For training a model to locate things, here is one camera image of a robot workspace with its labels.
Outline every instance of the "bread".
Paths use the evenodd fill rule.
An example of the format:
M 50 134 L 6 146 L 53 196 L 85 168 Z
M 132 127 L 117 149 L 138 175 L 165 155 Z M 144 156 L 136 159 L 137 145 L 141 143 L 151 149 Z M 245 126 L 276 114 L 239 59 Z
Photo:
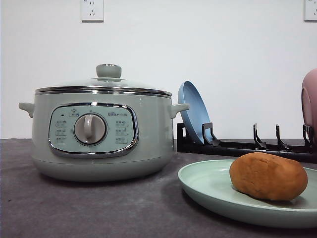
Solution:
M 270 200 L 292 200 L 308 183 L 299 162 L 261 152 L 236 159 L 230 166 L 230 178 L 240 192 Z

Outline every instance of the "pink pot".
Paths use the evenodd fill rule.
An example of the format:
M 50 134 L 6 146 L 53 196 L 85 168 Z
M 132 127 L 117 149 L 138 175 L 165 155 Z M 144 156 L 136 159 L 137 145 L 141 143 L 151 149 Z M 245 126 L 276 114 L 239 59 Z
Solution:
M 314 128 L 314 144 L 317 144 L 317 68 L 310 71 L 303 80 L 302 110 L 305 125 Z

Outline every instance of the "gray mat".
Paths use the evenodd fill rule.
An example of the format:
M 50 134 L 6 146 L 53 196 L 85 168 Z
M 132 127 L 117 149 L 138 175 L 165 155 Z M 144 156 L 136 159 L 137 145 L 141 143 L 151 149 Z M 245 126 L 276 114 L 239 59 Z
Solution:
M 177 171 L 219 156 L 176 153 L 161 171 L 143 178 L 78 183 L 41 175 L 30 147 L 30 139 L 1 141 L 1 238 L 317 237 L 317 229 L 244 224 L 195 203 Z

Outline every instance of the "control panel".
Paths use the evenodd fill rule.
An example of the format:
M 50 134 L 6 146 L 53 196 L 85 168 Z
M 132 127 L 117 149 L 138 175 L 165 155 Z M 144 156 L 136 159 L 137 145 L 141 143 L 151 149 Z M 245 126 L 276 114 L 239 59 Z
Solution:
M 128 153 L 138 140 L 136 116 L 125 105 L 74 103 L 51 116 L 49 142 L 62 156 L 93 158 Z

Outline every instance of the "control knob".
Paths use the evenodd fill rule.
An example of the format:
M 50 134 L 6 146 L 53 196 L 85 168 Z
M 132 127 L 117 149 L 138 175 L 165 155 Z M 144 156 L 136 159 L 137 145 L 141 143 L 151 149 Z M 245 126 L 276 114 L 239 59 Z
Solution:
M 100 116 L 86 114 L 81 116 L 74 127 L 75 136 L 84 144 L 96 144 L 106 133 L 106 124 Z

